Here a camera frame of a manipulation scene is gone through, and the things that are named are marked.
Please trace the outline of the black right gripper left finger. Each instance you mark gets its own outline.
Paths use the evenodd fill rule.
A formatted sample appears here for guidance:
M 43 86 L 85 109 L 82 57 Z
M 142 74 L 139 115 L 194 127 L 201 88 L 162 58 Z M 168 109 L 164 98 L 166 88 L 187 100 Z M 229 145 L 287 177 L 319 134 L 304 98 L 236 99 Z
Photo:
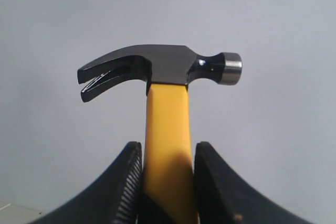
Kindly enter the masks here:
M 141 176 L 141 144 L 128 142 L 91 185 L 32 223 L 136 223 Z

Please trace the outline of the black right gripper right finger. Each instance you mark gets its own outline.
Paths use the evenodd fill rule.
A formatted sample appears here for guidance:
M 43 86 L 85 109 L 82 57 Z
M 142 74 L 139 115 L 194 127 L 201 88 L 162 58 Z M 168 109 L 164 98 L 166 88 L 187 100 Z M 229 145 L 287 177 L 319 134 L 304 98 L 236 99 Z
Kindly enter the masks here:
M 201 223 L 308 223 L 247 183 L 209 142 L 197 143 L 194 168 Z

